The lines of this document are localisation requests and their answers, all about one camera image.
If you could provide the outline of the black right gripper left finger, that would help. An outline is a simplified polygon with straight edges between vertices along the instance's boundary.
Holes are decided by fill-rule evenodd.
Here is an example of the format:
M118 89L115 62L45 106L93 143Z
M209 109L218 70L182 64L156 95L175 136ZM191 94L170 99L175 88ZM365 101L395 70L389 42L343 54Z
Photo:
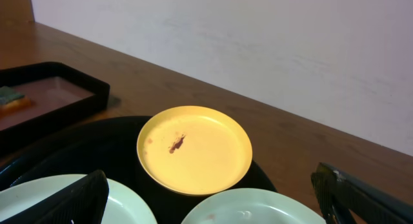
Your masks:
M108 194L109 186L105 173L96 170L2 223L100 224Z

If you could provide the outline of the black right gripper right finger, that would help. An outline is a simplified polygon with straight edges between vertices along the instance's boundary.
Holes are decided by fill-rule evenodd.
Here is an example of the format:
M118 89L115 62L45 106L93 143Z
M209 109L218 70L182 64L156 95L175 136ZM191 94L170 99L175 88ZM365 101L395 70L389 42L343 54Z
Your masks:
M326 163L311 174L311 182L327 224L412 223L412 206Z

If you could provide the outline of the mint green plate front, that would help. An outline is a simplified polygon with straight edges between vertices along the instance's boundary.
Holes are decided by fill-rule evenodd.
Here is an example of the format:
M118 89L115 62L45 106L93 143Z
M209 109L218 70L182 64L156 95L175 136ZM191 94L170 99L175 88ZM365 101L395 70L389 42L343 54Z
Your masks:
M39 203L82 174L64 174L27 181L1 191L1 220ZM109 194L102 222L106 224L156 224L156 218L145 201L127 186L108 179Z

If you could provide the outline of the mint green plate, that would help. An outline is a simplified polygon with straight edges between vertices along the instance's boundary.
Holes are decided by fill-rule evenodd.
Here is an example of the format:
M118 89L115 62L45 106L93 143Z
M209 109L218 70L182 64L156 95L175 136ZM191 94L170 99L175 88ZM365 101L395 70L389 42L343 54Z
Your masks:
M193 208L182 224L325 224L302 203L269 190L236 188L220 192Z
M64 174L27 181L1 191L1 220L39 203L82 174ZM145 201L127 186L108 179L109 194L102 222L106 224L156 224L156 218Z

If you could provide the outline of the yellow plate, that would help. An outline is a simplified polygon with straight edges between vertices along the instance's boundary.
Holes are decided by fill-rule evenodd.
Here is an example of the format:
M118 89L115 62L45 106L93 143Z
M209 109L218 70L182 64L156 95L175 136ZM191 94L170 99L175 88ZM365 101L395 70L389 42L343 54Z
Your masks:
M252 164L252 144L241 125L199 106L169 108L151 117L139 131L136 152L154 181L189 196L234 186Z

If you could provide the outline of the green and orange sponge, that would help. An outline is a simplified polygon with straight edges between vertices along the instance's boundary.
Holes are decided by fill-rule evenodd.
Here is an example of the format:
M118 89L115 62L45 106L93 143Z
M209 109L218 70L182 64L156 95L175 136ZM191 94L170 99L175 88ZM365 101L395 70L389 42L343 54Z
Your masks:
M10 87L1 87L1 117L26 109L32 105L31 99L21 92Z

